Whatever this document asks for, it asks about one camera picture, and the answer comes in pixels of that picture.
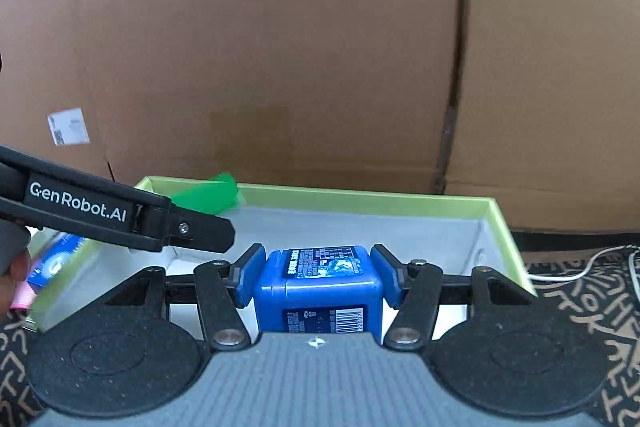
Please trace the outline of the person's left hand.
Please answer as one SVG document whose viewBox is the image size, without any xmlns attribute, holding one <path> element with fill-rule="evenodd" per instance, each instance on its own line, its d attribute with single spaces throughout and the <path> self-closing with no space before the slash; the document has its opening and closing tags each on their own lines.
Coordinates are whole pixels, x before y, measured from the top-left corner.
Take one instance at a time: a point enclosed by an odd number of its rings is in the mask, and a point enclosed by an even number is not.
<svg viewBox="0 0 640 427">
<path fill-rule="evenodd" d="M 0 277 L 0 313 L 6 315 L 11 308 L 19 283 L 27 279 L 30 268 L 29 251 L 25 249 L 12 261 L 8 271 Z"/>
</svg>

